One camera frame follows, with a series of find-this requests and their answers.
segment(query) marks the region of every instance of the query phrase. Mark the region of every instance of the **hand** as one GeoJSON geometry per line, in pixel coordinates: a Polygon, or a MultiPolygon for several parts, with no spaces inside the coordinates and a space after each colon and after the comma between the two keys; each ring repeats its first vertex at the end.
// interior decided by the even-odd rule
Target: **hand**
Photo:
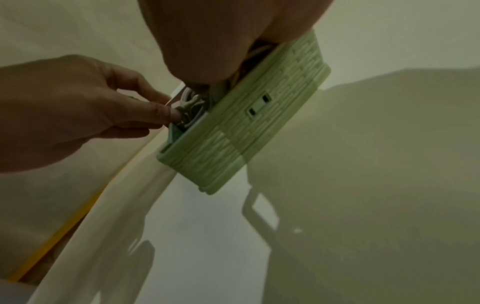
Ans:
{"type": "Polygon", "coordinates": [[[58,162],[92,138],[137,138],[180,122],[134,71],[81,56],[0,69],[0,172],[58,162]],[[150,102],[117,92],[138,92],[150,102]]]}
{"type": "Polygon", "coordinates": [[[333,0],[138,0],[173,75],[213,84],[232,75],[256,40],[299,38],[333,0]]]}

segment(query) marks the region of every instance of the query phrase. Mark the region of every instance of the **light green electrical box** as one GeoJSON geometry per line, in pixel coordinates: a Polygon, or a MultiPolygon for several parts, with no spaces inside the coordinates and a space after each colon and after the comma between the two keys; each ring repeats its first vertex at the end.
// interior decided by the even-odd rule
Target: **light green electrical box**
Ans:
{"type": "Polygon", "coordinates": [[[327,78],[313,31],[277,46],[188,130],[169,126],[157,159],[217,192],[297,112],[327,78]]]}

